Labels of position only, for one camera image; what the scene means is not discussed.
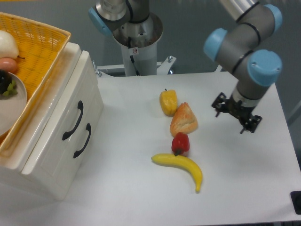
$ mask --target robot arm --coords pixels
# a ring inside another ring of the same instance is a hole
[[[280,57],[271,51],[254,48],[282,24],[277,7],[257,0],[220,0],[238,26],[231,32],[220,28],[206,40],[204,52],[238,79],[230,99],[221,93],[213,102],[217,115],[230,113],[245,130],[255,132],[262,118],[252,111],[282,71]]]
[[[149,15],[149,0],[100,0],[89,10],[94,26],[104,35],[127,22],[142,23]]]
[[[150,13],[149,0],[100,0],[89,16],[100,33],[113,34],[120,45],[126,76],[157,74],[163,25]]]

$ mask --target yellow banana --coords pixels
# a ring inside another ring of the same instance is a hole
[[[151,158],[153,162],[166,166],[180,167],[187,170],[196,183],[196,192],[200,191],[203,180],[203,173],[200,167],[190,158],[185,156],[175,156],[174,154],[156,154]]]

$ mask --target gray wall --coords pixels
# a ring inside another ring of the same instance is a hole
[[[0,11],[47,23],[72,33],[71,42],[90,53],[96,65],[122,64],[119,46],[112,37],[102,36],[89,20],[87,11],[96,0],[41,0],[0,2]],[[277,52],[284,70],[277,82],[281,103],[287,116],[301,100],[301,0],[262,0],[282,11],[283,26],[259,48]],[[217,0],[150,0],[150,9],[164,25],[158,43],[158,60],[177,57],[176,73],[212,72],[217,64],[203,52],[208,35],[216,28],[232,30],[236,24]],[[289,129],[298,158],[301,160],[301,119]]]

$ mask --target white plate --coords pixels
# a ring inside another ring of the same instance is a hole
[[[22,114],[27,103],[27,92],[23,82],[11,73],[16,81],[17,94],[4,97],[0,95],[0,137],[5,134]]]

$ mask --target wicker basket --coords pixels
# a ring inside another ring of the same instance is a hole
[[[2,138],[4,140],[0,140],[2,155],[37,103],[39,95],[47,86],[47,80],[51,79],[50,72],[71,34],[47,24],[1,12],[0,30],[7,31],[15,38],[19,47],[19,56],[25,58],[16,59],[18,70],[15,75],[24,83],[28,96],[23,113],[5,138]]]

